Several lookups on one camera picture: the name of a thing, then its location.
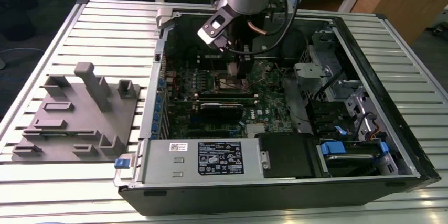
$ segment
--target white sticker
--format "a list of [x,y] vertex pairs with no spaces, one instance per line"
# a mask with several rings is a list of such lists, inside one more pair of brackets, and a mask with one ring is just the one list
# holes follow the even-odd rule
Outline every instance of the white sticker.
[[188,143],[169,143],[170,152],[185,152],[188,150]]

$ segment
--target metal slatted surface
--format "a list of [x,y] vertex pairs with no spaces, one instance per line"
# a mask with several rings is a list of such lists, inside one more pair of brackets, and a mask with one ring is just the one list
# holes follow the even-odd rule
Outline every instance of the metal slatted surface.
[[[212,220],[246,223],[346,223],[346,221],[378,223],[389,218],[409,223],[445,223],[448,214],[448,179],[410,193],[389,195],[360,207],[305,209],[300,211],[268,211],[208,216],[164,216],[145,218],[120,198],[112,184],[112,164],[46,164],[21,165],[10,162],[13,145],[20,142],[21,129],[26,127],[38,109],[46,91],[38,88],[48,74],[66,74],[70,82],[73,67],[78,61],[96,65],[94,73],[106,77],[108,83],[121,78],[132,79],[148,87],[153,48],[156,45],[156,13],[162,6],[186,9],[208,9],[202,5],[152,4],[148,2],[90,0],[77,11],[76,22],[65,31],[62,40],[52,52],[50,60],[40,74],[36,89],[26,104],[16,114],[8,128],[0,154],[0,222],[65,223],[145,222],[174,223]],[[384,83],[398,110],[412,128],[440,175],[448,175],[448,106],[444,94],[424,74],[424,68],[396,43],[396,36],[384,23],[369,14],[336,14],[302,11],[304,14],[344,18],[372,67]],[[141,123],[145,90],[133,120],[128,151],[136,151],[138,125]],[[130,171],[121,178],[130,178]]]

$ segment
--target power supply label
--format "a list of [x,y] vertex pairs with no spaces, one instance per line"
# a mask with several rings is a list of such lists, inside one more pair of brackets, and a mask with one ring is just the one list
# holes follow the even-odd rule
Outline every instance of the power supply label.
[[206,142],[197,146],[200,175],[244,174],[241,142]]

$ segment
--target blue latch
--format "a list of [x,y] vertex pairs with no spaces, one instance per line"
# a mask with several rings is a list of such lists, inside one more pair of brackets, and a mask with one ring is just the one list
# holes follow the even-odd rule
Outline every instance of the blue latch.
[[117,158],[114,160],[114,169],[129,169],[129,165],[130,165],[130,159],[128,158]]
[[386,147],[386,143],[385,142],[380,143],[380,148],[381,148],[382,154],[385,154],[385,153],[389,152],[389,147]]
[[153,132],[156,132],[157,129],[158,129],[158,126],[153,123],[153,124],[152,124],[152,127],[150,127],[150,130],[152,130]]
[[153,106],[154,107],[154,111],[156,112],[160,112],[161,111],[161,106],[157,104],[156,106]]
[[348,135],[348,132],[342,128],[340,128],[338,126],[334,126],[334,128],[338,131],[338,133],[341,133],[342,136]]
[[152,116],[152,120],[153,120],[154,122],[158,122],[158,120],[160,120],[160,115],[154,114],[154,115]]
[[162,101],[161,96],[157,94],[157,96],[156,96],[156,102],[161,103],[161,101]]
[[342,142],[328,141],[320,145],[320,149],[324,155],[346,153]]

